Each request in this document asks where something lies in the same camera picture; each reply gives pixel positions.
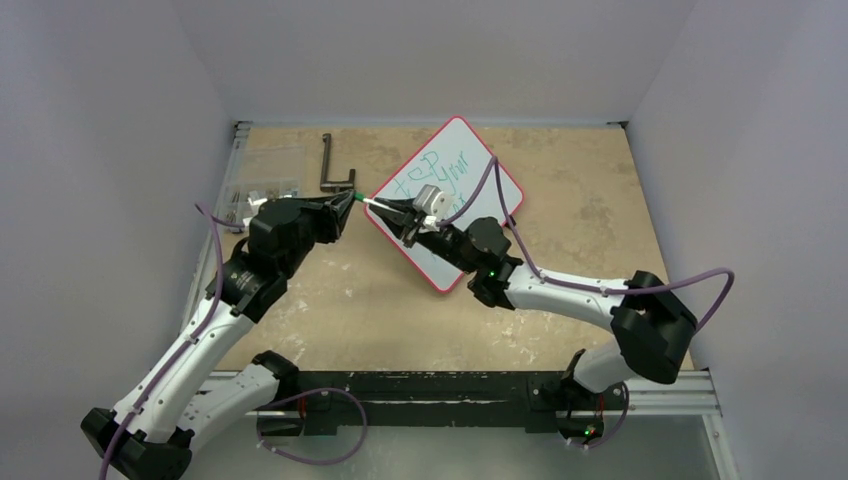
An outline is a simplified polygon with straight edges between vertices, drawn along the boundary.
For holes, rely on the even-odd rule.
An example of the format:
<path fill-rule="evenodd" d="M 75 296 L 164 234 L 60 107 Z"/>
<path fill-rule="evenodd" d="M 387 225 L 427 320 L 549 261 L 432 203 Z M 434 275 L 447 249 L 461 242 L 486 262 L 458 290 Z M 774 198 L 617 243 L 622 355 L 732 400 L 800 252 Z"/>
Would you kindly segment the white green whiteboard marker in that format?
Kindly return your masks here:
<path fill-rule="evenodd" d="M 375 199 L 372 199 L 372 198 L 364 197 L 362 199 L 362 202 L 365 203 L 366 205 L 368 205 L 372 209 L 377 209 L 377 210 L 381 210 L 381 211 L 388 211 L 388 212 L 393 211 L 392 207 L 385 205 L 385 204 L 383 204 L 383 203 L 381 203 L 381 202 L 379 202 Z"/>

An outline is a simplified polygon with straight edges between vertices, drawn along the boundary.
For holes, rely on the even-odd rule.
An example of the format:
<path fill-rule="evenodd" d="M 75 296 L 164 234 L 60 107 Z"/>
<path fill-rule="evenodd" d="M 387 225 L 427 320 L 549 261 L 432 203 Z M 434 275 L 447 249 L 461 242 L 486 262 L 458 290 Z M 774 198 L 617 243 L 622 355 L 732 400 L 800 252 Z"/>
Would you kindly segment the pink framed whiteboard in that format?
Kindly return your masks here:
<path fill-rule="evenodd" d="M 466 203 L 471 204 L 454 222 L 456 227 L 464 229 L 474 219 L 487 216 L 504 221 L 494 173 L 489 174 L 478 197 L 471 198 L 492 156 L 491 150 L 466 119 L 454 116 L 370 196 L 412 198 L 424 185 L 431 184 L 453 198 L 449 215 L 455 214 Z M 385 221 L 370 209 L 365 210 L 365 215 L 436 291 L 448 293 L 460 282 L 463 277 L 460 270 L 419 245 L 411 249 L 403 247 Z"/>

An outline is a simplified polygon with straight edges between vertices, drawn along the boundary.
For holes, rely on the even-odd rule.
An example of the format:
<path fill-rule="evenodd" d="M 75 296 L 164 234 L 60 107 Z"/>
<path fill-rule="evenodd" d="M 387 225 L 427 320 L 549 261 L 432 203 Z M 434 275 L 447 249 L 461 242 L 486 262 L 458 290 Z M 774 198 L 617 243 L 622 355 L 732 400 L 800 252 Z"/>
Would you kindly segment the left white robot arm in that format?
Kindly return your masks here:
<path fill-rule="evenodd" d="M 217 434 L 257 407 L 297 399 L 298 369 L 264 352 L 233 378 L 201 393 L 223 356 L 287 291 L 316 244 L 337 241 L 356 193 L 263 199 L 251 207 L 246 237 L 217 272 L 197 311 L 153 369 L 112 408 L 94 408 L 81 428 L 101 456 L 99 478 L 178 479 Z"/>

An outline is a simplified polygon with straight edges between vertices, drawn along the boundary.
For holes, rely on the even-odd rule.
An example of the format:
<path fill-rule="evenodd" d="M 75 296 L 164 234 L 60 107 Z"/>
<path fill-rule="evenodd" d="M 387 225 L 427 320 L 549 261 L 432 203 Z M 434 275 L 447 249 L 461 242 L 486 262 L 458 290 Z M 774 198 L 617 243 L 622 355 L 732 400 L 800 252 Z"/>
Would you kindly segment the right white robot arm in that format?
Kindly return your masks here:
<path fill-rule="evenodd" d="M 634 377 L 676 382 L 696 320 L 657 276 L 638 271 L 630 279 L 591 279 L 534 272 L 510 255 L 511 242 L 494 217 L 479 217 L 465 228 L 437 226 L 410 199 L 378 199 L 368 210 L 404 246 L 420 246 L 469 274 L 468 288 L 482 304 L 562 315 L 610 332 L 612 340 L 572 358 L 561 381 L 569 404 L 584 407 Z"/>

